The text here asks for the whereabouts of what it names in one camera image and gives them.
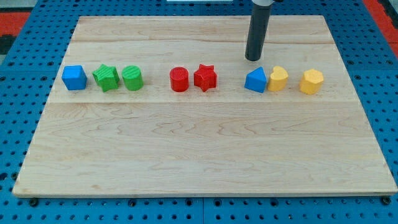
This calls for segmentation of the light grey rod mount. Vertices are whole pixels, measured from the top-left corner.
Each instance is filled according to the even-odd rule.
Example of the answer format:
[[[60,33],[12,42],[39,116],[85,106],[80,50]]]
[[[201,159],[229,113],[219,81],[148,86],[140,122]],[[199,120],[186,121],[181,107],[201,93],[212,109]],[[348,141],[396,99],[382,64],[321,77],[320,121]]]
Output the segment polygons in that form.
[[[252,0],[252,3],[258,6],[271,6],[274,0]]]

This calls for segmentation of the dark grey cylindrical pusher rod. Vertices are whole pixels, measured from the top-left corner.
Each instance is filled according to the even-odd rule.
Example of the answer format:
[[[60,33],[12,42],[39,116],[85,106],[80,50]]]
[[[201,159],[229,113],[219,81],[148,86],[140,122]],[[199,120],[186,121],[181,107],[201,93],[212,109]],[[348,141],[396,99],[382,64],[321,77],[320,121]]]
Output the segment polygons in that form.
[[[245,51],[245,57],[250,61],[261,58],[272,5],[272,2],[254,2],[252,5]]]

